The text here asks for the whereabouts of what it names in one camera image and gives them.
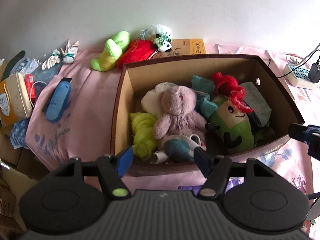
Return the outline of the green smiling plush doll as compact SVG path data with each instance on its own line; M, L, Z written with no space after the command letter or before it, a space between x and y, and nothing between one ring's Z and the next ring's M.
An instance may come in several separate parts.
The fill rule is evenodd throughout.
M247 114L238 110L224 96L216 96L213 102L218 108L208 118L209 127L222 140L228 153L238 154L252 150L254 136Z

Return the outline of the lime green yarn bundle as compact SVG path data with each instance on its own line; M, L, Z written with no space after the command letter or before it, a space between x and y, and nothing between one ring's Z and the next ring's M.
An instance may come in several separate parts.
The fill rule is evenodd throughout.
M130 113L129 116L133 135L133 153L142 161L147 161L157 148L157 140L153 133L157 118L143 112Z

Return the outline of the pink plush bunny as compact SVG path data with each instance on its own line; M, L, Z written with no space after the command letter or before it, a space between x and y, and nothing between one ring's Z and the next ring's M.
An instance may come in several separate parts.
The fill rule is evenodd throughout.
M153 127L155 139L163 140L170 135L190 136L196 134L205 143L205 118L195 111L197 96L185 86L167 89L162 96L162 116Z

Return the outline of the white plush toy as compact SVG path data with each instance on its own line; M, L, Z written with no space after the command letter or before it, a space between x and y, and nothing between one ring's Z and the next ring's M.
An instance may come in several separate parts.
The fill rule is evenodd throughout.
M141 100L141 106L146 113L149 113L159 119L163 112L161 99L163 93L171 87L176 86L174 83L159 83L154 89L148 91Z

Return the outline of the pink bed sheet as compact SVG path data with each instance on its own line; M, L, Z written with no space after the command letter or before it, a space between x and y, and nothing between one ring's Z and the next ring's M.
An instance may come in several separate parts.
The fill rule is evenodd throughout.
M229 154L206 133L206 152L232 160L216 199L200 199L205 183L195 163L152 164L133 156L122 181L130 198L106 198L96 160L111 154L111 130L122 70L91 70L83 51L41 92L26 142L50 174L21 199L24 239L307 239L307 197L257 157ZM72 78L58 122L42 108L64 77Z

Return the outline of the white power strip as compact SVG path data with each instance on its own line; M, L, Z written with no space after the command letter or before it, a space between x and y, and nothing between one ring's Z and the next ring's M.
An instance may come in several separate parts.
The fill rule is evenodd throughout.
M319 82L312 83L308 79L308 73L309 70L304 67L296 69L295 66L286 64L284 68L285 79L287 79L292 86L316 90L319 87Z

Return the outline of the black charger adapter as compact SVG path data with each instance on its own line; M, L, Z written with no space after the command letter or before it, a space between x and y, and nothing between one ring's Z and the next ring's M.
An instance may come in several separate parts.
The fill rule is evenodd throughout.
M308 79L312 83L318 83L320 80L320 66L317 63L313 63L309 73L308 73Z

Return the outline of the blue lint brush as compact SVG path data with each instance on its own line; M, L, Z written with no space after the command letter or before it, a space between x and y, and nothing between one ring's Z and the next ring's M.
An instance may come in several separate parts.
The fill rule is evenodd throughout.
M47 121L58 122L64 111L67 109L69 95L71 93L72 78L64 77L60 80L53 92L50 94L42 108Z

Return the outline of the yellow tissue box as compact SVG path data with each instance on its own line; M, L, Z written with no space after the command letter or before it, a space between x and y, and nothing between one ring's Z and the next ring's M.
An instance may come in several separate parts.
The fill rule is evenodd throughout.
M1 125L11 126L31 116L30 103L23 75L15 73L1 82Z

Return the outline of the red plush pouch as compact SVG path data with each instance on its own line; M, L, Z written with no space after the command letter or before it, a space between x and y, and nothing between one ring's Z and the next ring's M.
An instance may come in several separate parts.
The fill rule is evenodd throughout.
M155 51L156 47L153 45L153 42L134 40L129 44L127 51L125 51L117 61L117 68L122 70L125 64L145 61L149 59Z

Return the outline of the white green knotted cloth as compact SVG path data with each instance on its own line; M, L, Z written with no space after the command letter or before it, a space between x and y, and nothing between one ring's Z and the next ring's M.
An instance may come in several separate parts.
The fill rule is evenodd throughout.
M42 63L41 69L50 69L53 68L56 64L73 63L78 54L79 47L79 41L71 43L70 40L68 40L64 47L53 50L48 59Z

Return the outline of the green plush toy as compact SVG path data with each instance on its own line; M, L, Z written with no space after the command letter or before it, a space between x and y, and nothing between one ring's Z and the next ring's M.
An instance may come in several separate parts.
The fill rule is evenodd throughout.
M90 64L93 70L107 72L116 67L117 61L125 53L131 41L127 31L120 31L105 42L103 52L97 59L92 59Z

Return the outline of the red small package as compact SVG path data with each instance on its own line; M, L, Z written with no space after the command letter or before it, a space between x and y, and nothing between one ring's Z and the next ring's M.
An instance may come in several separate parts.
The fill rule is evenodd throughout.
M26 86L26 89L27 89L27 93L28 93L28 96L29 96L30 103L32 105L34 105L34 102L36 100L34 76L33 76L33 74L26 74L24 79L25 79L25 86Z

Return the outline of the yellow book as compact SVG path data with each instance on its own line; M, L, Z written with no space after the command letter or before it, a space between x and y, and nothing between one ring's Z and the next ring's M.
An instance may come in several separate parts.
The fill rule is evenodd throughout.
M197 54L206 54L203 39L176 39L172 40L171 51L156 53L152 59Z

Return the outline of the white panda pompom plush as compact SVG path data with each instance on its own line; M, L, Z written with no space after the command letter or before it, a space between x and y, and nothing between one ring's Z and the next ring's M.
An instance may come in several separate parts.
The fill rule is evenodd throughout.
M159 52L172 50L172 29L163 24L153 24L140 34L141 40L151 41Z

